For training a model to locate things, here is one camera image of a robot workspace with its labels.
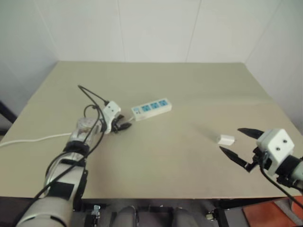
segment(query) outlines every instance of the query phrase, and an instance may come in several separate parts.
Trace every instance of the white wall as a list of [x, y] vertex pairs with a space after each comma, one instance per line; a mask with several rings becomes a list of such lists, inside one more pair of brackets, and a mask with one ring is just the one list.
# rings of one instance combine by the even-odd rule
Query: white wall
[[62, 61], [244, 62], [302, 129], [301, 0], [2, 0], [0, 99]]

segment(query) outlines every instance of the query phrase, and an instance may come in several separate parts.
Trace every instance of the orange surface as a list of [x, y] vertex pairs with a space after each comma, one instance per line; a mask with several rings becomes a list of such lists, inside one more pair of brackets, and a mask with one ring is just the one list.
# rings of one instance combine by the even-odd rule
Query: orange surface
[[250, 227], [295, 227], [296, 224], [273, 202], [243, 208]]
[[[296, 196], [295, 197], [301, 204], [303, 204], [303, 196]], [[292, 203], [292, 211], [295, 213], [298, 218], [301, 218], [303, 220], [303, 210], [299, 205], [297, 205], [295, 202]]]

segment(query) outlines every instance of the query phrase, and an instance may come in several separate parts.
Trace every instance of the white power strip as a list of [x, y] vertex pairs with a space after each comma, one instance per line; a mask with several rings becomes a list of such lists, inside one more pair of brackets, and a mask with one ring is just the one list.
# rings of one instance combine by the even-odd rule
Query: white power strip
[[132, 108], [134, 119], [141, 121], [171, 110], [171, 103], [167, 98], [162, 98], [150, 103], [145, 103]]

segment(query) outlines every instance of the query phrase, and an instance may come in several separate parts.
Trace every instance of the table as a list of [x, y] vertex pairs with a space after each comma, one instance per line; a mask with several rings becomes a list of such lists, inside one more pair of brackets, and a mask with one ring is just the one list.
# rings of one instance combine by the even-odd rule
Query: table
[[[58, 62], [3, 142], [72, 132], [90, 104], [78, 84], [117, 102], [126, 118], [136, 105], [163, 97], [172, 103], [170, 112], [104, 138], [88, 158], [85, 199], [284, 196], [258, 168], [247, 173], [215, 143], [219, 134], [233, 135], [229, 148], [251, 161], [255, 140], [241, 127], [285, 128], [294, 155], [303, 155], [301, 134], [242, 63]], [[0, 148], [0, 196], [33, 197], [67, 139]]]

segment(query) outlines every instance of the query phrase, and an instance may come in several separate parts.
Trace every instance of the beige table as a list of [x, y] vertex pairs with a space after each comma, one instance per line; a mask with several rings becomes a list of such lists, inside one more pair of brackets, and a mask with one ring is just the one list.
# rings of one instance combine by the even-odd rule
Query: beige table
[[[4, 141], [71, 132], [90, 104], [81, 84], [130, 108], [167, 97], [172, 111], [111, 134], [89, 157], [83, 198], [249, 198], [283, 194], [256, 168], [230, 161], [215, 137], [251, 161], [255, 140], [240, 127], [285, 128], [303, 154], [302, 137], [243, 64], [59, 62], [29, 100]], [[33, 197], [67, 137], [0, 148], [0, 196]]]

